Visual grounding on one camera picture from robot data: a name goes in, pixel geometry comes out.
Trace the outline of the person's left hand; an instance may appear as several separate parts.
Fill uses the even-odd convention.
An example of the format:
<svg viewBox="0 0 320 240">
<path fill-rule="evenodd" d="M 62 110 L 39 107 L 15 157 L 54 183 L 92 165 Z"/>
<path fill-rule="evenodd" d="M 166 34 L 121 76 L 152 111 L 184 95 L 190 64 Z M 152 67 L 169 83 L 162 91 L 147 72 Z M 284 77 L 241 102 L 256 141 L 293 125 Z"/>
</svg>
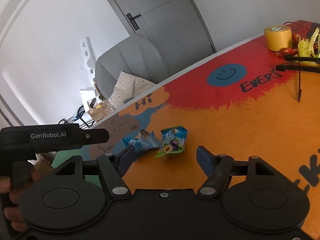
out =
<svg viewBox="0 0 320 240">
<path fill-rule="evenodd" d="M 20 161 L 14 163 L 13 175 L 14 185 L 10 177 L 1 176 L 1 195 L 5 196 L 1 214 L 8 231 L 24 232 L 27 226 L 18 205 L 24 192 L 39 181 L 40 173 L 32 163 Z"/>
</svg>

